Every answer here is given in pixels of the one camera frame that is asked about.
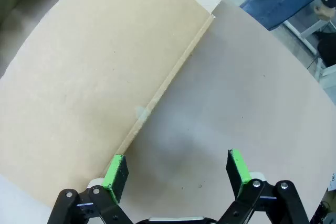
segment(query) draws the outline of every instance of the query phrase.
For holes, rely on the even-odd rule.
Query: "cardboard sheet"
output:
[[[0,79],[0,173],[50,206],[82,191],[212,20],[195,0],[60,0]]]

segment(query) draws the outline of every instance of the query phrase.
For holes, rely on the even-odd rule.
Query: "black cable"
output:
[[[316,56],[315,59],[313,59],[313,61],[311,62],[311,64],[309,65],[309,67],[307,67],[307,70],[308,68],[310,68],[310,66],[314,63],[314,61],[316,61],[316,59],[318,58],[319,56]]]

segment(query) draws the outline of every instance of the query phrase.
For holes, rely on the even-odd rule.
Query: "black bag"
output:
[[[336,64],[336,33],[314,33],[318,39],[319,44],[317,50],[320,53],[320,57],[324,61],[326,67],[330,67]]]

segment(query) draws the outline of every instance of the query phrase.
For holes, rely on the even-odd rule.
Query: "gray floor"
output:
[[[230,0],[235,5],[239,6],[244,0]],[[314,61],[313,54],[306,48],[306,46],[289,30],[286,26],[281,25],[277,29],[271,31],[282,44],[284,44],[289,51],[303,64],[308,71],[314,75],[316,70],[316,62]]]

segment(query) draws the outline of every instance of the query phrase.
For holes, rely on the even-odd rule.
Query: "table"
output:
[[[218,219],[234,200],[225,165],[227,150],[238,148],[249,169],[271,184],[292,180],[310,218],[334,171],[334,105],[300,62],[240,8],[221,2],[214,15],[126,152],[130,176],[121,207],[134,222]],[[50,209],[0,182],[0,222],[46,223]],[[14,214],[17,209],[24,215]],[[251,219],[267,221],[262,213]]]

